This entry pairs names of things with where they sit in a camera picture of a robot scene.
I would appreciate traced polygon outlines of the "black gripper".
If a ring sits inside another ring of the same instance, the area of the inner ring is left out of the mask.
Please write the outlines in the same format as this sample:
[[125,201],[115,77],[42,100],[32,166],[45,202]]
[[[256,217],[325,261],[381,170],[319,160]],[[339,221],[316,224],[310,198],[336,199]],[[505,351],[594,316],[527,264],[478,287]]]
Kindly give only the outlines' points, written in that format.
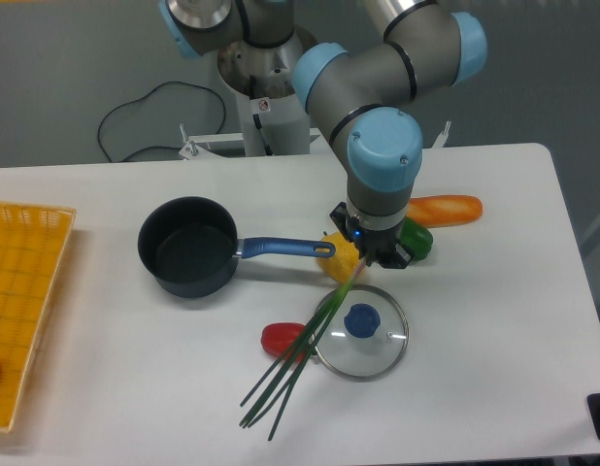
[[367,266],[378,263],[385,269],[405,269],[411,253],[400,244],[404,211],[392,216],[371,216],[351,201],[339,203],[330,218],[344,239],[353,243]]

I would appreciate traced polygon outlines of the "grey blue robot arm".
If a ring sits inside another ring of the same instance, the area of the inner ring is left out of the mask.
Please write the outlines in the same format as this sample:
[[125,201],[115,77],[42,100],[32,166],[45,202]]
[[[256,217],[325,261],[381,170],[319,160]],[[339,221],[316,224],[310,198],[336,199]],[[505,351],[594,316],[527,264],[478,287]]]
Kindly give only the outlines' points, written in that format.
[[317,126],[347,173],[347,199],[332,220],[367,264],[403,269],[416,259],[401,231],[423,136],[404,108],[481,71],[487,39],[475,17],[436,1],[369,1],[382,40],[352,54],[300,27],[290,1],[162,1],[158,8],[183,54],[217,55],[259,153],[286,153],[291,140],[305,150],[308,126]]

